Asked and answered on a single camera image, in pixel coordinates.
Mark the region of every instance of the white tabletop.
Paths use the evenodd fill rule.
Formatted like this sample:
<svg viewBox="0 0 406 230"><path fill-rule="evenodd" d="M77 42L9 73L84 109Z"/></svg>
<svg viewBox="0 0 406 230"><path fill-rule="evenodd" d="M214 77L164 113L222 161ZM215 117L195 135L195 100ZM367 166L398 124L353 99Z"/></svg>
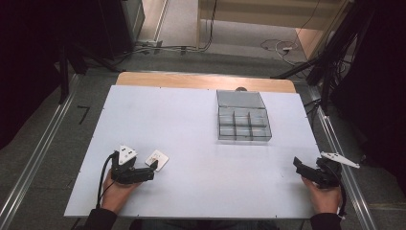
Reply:
<svg viewBox="0 0 406 230"><path fill-rule="evenodd" d="M300 96L260 93L269 142L217 140L215 90L112 86L83 160L65 217L96 205L102 165L120 145L135 149L136 168L154 150L167 165L130 197L123 217L164 219L306 219L309 193L293 158L315 167L320 156Z"/></svg>

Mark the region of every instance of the cable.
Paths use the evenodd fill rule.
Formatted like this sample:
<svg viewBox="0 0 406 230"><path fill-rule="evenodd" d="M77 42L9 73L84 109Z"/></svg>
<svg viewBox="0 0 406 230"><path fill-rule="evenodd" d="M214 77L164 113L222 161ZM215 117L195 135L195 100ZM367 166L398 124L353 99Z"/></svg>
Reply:
<svg viewBox="0 0 406 230"><path fill-rule="evenodd" d="M269 49L267 46L264 46L264 44L265 44L266 42L271 41L271 40L278 41L278 42L275 44L275 49ZM284 51L284 54L281 54L281 53L278 51L278 45L281 44L281 43L283 43L283 42L289 42L289 43L291 43L291 45L295 45L294 47L292 47L293 50L299 47L299 45L298 45L297 43L293 42L293 41L279 40L279 39L266 39L266 40L262 41L262 43L261 43L259 46L260 46L262 49L266 50L266 51L275 51L275 52L277 52L278 56L279 56L283 61L285 61L286 63L292 65L292 67L295 66L296 64L300 63L300 62L291 62L291 61L289 61L289 60L287 60L287 59L284 58L284 56L286 56L286 55L289 53L289 51ZM303 79L302 77L298 76L297 74L295 74L295 76L298 77L299 79Z"/></svg>
<svg viewBox="0 0 406 230"><path fill-rule="evenodd" d="M304 107L306 107L306 106L314 103L313 107L306 112L306 115L311 113L311 115L310 115L310 127L311 127L312 131L313 131L313 127L314 127L314 119L316 118L316 114L317 114L317 109L319 108L321 102L322 102L322 99L316 99L316 100L314 100L314 101L312 101L310 103L304 104Z"/></svg>
<svg viewBox="0 0 406 230"><path fill-rule="evenodd" d="M213 13L212 13L212 19L211 19L211 28L210 28L210 37L209 41L206 43L204 47L196 47L196 46L161 46L161 47L153 47L153 46L148 46L148 45L143 45L142 48L139 48L135 51L129 52L127 54L123 54L121 56L116 56L116 58L119 57L124 57L123 59L119 60L116 63L113 63L113 66L121 64L128 56L136 53L142 53L145 51L149 50L165 50L165 51L172 51L172 52L206 52L213 41L213 27L214 27L214 17L215 17L215 10L217 8L217 0L214 2L214 8L213 8Z"/></svg>
<svg viewBox="0 0 406 230"><path fill-rule="evenodd" d="M305 219L302 220L301 226L299 226L299 230L304 229L304 225L305 225Z"/></svg>
<svg viewBox="0 0 406 230"><path fill-rule="evenodd" d="M320 0L317 2L316 7L314 8L313 12L311 13L310 17L307 19L307 21L303 24L303 26L301 27L301 29L298 31L298 33L296 34L296 38L295 38L295 43L299 38L299 34L301 33L302 29L305 27L305 25L307 25L307 23L311 20L311 18L313 18L314 13L316 12L317 8L319 7L320 4Z"/></svg>
<svg viewBox="0 0 406 230"><path fill-rule="evenodd" d="M75 230L75 228L78 226L78 223L80 222L80 220L81 220L81 218L77 218L74 225L72 225L71 230Z"/></svg>
<svg viewBox="0 0 406 230"><path fill-rule="evenodd" d="M342 74L346 71L347 67L344 63L349 63L351 62L345 61L344 57L347 54L347 50L349 49L350 45L355 41L357 38L357 34L353 33L350 34L350 38L348 39L347 43L343 46L343 48L339 51L337 54L337 61L334 61L332 64L334 66L335 71L332 72L333 79L330 83L330 88L334 90L340 82L343 80Z"/></svg>
<svg viewBox="0 0 406 230"><path fill-rule="evenodd" d="M99 184L99 190L98 190L98 200L97 200L97 203L96 203L96 208L97 209L99 209L100 207L101 207L101 200L102 200L102 195L101 195L101 193L102 193L102 182L103 182L103 179L104 179L104 173L105 173L105 168L107 167L107 164L108 164L108 162L110 161L110 159L112 159L114 156L116 156L118 153L112 153L112 154L110 154L108 157L107 157L107 159L105 160L105 162L104 162L104 165L103 165L103 167L102 167L102 170L101 170L101 181L100 181L100 184Z"/></svg>
<svg viewBox="0 0 406 230"><path fill-rule="evenodd" d="M113 180L113 182L111 182L108 186L107 186L107 188L105 188L105 190L102 192L102 194L101 194L101 198L103 197L103 195L105 194L105 192L114 184L114 183L116 183L116 180L118 179L118 178L120 178L120 174L117 176L117 178L115 179L115 180Z"/></svg>

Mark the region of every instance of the black equipment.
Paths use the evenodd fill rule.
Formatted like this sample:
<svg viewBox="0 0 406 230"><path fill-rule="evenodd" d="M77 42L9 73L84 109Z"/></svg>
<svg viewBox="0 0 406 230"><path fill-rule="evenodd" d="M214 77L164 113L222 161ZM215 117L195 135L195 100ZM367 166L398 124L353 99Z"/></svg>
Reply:
<svg viewBox="0 0 406 230"><path fill-rule="evenodd" d="M287 79L313 66L306 81L309 85L316 85L323 79L321 107L327 114L328 94L331 81L336 71L336 63L344 58L347 49L355 38L357 38L357 43L362 41L365 31L368 29L368 25L372 20L374 10L374 1L355 1L349 13L321 54L286 73L271 77L271 79Z"/></svg>
<svg viewBox="0 0 406 230"><path fill-rule="evenodd" d="M134 184L153 180L154 171L158 168L158 160L154 161L149 168L134 169L137 157L119 164L119 152L114 151L111 167L111 179L120 184Z"/></svg>
<svg viewBox="0 0 406 230"><path fill-rule="evenodd" d="M367 160L396 176L406 195L406 5L378 0L378 7L343 81L330 98L358 130Z"/></svg>
<svg viewBox="0 0 406 230"><path fill-rule="evenodd" d="M320 189L338 187L341 179L341 164L327 158L317 158L316 164L320 169L313 169L302 164L297 157L293 160L296 173L319 185Z"/></svg>

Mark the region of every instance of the dark cloth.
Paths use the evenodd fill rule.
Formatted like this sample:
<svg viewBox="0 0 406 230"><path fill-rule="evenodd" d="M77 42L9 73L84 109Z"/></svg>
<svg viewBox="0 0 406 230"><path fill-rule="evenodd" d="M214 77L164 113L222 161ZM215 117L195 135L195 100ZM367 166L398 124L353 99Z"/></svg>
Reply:
<svg viewBox="0 0 406 230"><path fill-rule="evenodd" d="M54 19L45 2L0 1L0 149L60 84Z"/></svg>
<svg viewBox="0 0 406 230"><path fill-rule="evenodd" d="M105 209L93 209L90 212L84 226L77 227L77 230L110 230L117 215ZM318 214L310 219L313 230L341 230L341 219L336 214ZM129 230L139 230L141 228L138 221L134 221Z"/></svg>
<svg viewBox="0 0 406 230"><path fill-rule="evenodd" d="M109 210L100 208L93 209L87 218L84 228L86 230L110 230L114 222L117 219L117 215Z"/></svg>
<svg viewBox="0 0 406 230"><path fill-rule="evenodd" d="M317 214L310 219L313 230L341 230L340 217L336 214Z"/></svg>

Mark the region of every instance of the floor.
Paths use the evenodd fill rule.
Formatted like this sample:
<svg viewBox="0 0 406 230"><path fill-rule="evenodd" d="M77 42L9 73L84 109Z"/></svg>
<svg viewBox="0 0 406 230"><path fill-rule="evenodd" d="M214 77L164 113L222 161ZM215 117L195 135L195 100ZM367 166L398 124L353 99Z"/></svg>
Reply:
<svg viewBox="0 0 406 230"><path fill-rule="evenodd" d="M181 27L182 30L176 29L182 21L179 18L176 20L176 10L183 9L185 5L187 4L182 0L169 1L162 28L157 37L158 40L163 40L164 45L193 44L195 31L192 28L192 22L188 21L190 25ZM202 21L202 30L205 30L205 24L206 22ZM161 51L158 54L137 53L124 59L119 67L128 71L214 73L253 78L269 78L292 68L291 64L282 60L275 51L266 51L260 47L260 44L266 39L294 40L296 39L294 30L250 28L250 26L247 28L243 25L228 27L217 22L214 23L214 27L213 44L206 53L187 53L183 56L173 51ZM217 28L221 28L221 32L224 33L219 33ZM235 33L240 35L238 39L232 36ZM295 53L285 58L292 61L305 60L300 46ZM13 219L8 223L9 229L67 229L75 223L75 219L64 218L63 213L109 87L115 84L118 77L117 73L111 73L94 62L91 66L92 68L85 76L71 74L73 76L72 98L66 110L58 107L59 90L57 89L27 121L14 140L0 150L2 181L0 205L2 206L5 205L13 186L29 163L30 157L40 151L43 153L36 171L28 172L32 177L32 180L28 181L30 187L21 192L24 198L19 205L17 203L15 213L11 214ZM312 101L312 95L303 77L301 73L290 79L295 82L295 87L306 104ZM53 120L56 112L61 114L61 119L55 124L56 130L52 132L52 138L46 142L44 148L38 149L38 143L44 143L41 139L42 135L49 132L48 124ZM332 104L329 106L329 119L346 156L358 162L363 152L358 148L351 124L340 117L339 111ZM309 122L314 123L314 135L319 149L329 151L331 147L320 119L316 118L314 121L310 119ZM360 170L352 172L371 211L375 229L404 229L406 198L397 187L395 178L378 165L372 164L363 165ZM349 200L349 214L347 219L342 221L343 229L363 229L351 205L353 202L354 200L352 202ZM119 218L114 229L126 229L130 222L131 219ZM302 221L289 219L278 220L277 223L281 229L299 229ZM303 229L310 229L308 221L304 223Z"/></svg>

